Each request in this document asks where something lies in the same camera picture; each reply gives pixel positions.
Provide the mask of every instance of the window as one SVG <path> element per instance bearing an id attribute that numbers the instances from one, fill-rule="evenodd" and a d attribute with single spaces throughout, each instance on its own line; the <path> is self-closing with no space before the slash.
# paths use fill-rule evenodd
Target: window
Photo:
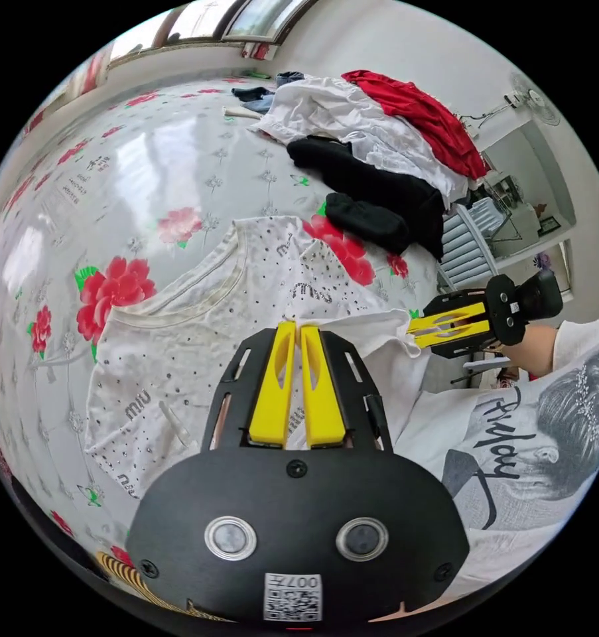
<path id="1" fill-rule="evenodd" d="M 281 44 L 318 0 L 196 0 L 129 29 L 113 42 L 110 62 L 192 40 Z"/>
<path id="2" fill-rule="evenodd" d="M 197 0 L 191 2 L 176 20 L 168 34 L 168 42 L 191 38 L 212 38 L 221 20 L 235 0 Z"/>
<path id="3" fill-rule="evenodd" d="M 275 42 L 314 0 L 251 0 L 233 21 L 224 39 Z"/>
<path id="4" fill-rule="evenodd" d="M 160 29 L 169 13 L 171 13 L 170 9 L 153 18 L 149 18 L 149 20 L 143 22 L 141 25 L 133 27 L 121 36 L 118 36 L 113 43 L 111 61 L 129 53 L 151 48 L 158 29 Z"/>

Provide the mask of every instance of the person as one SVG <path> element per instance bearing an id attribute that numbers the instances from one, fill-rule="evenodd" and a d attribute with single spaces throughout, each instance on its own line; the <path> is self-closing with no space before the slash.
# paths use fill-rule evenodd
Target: person
<path id="1" fill-rule="evenodd" d="M 599 469 L 599 319 L 529 325 L 521 343 L 499 351 L 536 380 L 423 392 L 394 444 L 445 485 L 470 542 L 435 606 L 494 582 L 548 544 Z"/>

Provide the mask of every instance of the graphic print shirt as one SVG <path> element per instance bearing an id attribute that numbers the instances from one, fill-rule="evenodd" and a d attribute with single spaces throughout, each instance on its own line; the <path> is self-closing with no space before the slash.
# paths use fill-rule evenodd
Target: graphic print shirt
<path id="1" fill-rule="evenodd" d="M 599 469 L 599 320 L 563 323 L 553 368 L 511 388 L 424 392 L 395 444 L 441 480 L 465 525 L 471 551 L 450 598 L 549 543 Z"/>
<path id="2" fill-rule="evenodd" d="M 217 384 L 241 341 L 284 320 L 327 326 L 357 346 L 395 439 L 426 364 L 411 358 L 420 350 L 405 334 L 409 313 L 386 311 L 299 219 L 276 217 L 235 222 L 196 269 L 144 303 L 112 309 L 90 382 L 85 452 L 142 497 L 200 451 Z M 297 448 L 305 445 L 297 353 L 293 371 L 288 447 Z"/>

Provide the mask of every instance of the woman portrait print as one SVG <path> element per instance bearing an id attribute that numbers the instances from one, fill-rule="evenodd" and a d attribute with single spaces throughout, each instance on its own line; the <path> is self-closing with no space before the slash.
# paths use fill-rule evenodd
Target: woman portrait print
<path id="1" fill-rule="evenodd" d="M 599 347 L 561 375 L 488 392 L 442 481 L 467 528 L 564 522 L 599 469 Z"/>

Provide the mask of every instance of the sticker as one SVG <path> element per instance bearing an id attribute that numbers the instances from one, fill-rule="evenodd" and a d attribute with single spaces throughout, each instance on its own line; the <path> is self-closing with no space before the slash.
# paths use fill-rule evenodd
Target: sticker
<path id="1" fill-rule="evenodd" d="M 266 573 L 264 581 L 264 620 L 321 621 L 321 575 Z"/>

